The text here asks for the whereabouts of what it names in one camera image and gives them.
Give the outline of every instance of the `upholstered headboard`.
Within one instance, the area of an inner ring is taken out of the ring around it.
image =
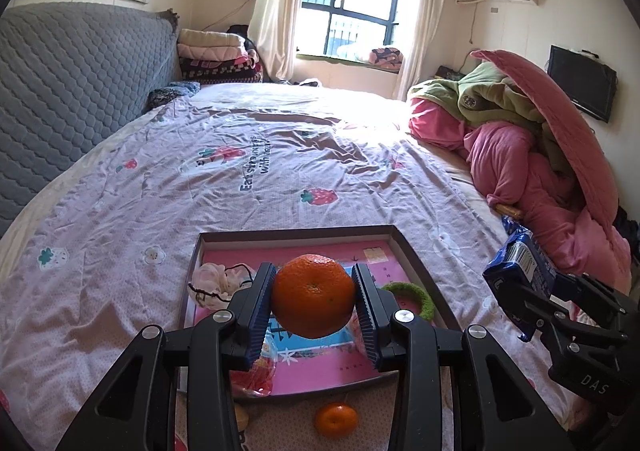
[[[100,4],[0,16],[0,235],[43,187],[179,78],[177,17]]]

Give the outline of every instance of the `green hair tie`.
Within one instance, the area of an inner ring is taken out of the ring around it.
[[[435,306],[433,301],[431,301],[429,294],[427,294],[423,288],[404,281],[392,281],[380,288],[382,290],[388,290],[393,295],[404,296],[416,301],[420,305],[421,309],[420,314],[418,315],[425,321],[431,321],[433,319]]]

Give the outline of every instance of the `orange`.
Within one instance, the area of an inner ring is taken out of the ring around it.
[[[271,310],[280,325],[307,339],[333,334],[353,312],[355,286],[351,276],[331,258],[303,254],[276,274]]]
[[[358,412],[341,402],[332,402],[316,411],[314,426],[322,436],[342,438],[356,430]]]

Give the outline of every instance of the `pink bedsheet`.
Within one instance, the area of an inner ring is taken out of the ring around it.
[[[628,293],[629,246],[612,226],[618,191],[588,125],[560,87],[533,63],[503,50],[472,55],[495,63],[529,96],[574,169],[582,193],[576,194],[575,181],[555,173],[548,159],[535,151],[533,135],[514,124],[496,121],[470,131],[439,105],[414,98],[412,133],[467,154],[474,185],[489,205],[521,209],[524,224],[562,272],[587,272]]]

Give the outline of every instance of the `flat screen tv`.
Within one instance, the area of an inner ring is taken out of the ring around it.
[[[616,94],[616,71],[591,57],[551,46],[546,72],[580,110],[609,122]]]

